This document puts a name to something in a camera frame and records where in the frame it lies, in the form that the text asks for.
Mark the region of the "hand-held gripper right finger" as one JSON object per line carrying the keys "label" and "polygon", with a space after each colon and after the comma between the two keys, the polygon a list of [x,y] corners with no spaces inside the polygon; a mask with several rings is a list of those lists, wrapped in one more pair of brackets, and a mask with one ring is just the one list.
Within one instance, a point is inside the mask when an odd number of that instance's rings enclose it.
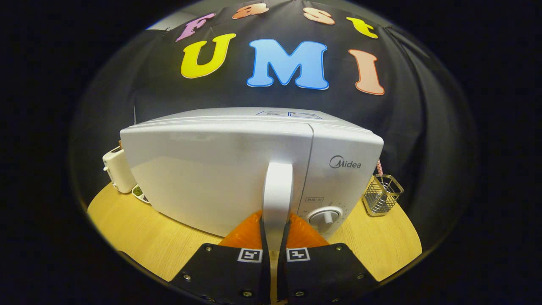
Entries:
{"label": "hand-held gripper right finger", "polygon": [[331,244],[291,213],[277,259],[277,300],[287,305],[355,305],[379,282],[344,243]]}

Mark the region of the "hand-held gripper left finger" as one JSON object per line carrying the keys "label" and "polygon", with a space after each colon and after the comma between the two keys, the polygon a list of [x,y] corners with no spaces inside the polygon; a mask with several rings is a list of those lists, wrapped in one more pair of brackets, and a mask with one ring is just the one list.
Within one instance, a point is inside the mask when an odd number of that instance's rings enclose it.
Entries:
{"label": "hand-held gripper left finger", "polygon": [[219,305],[269,305],[271,267],[262,212],[218,244],[203,243],[170,285]]}

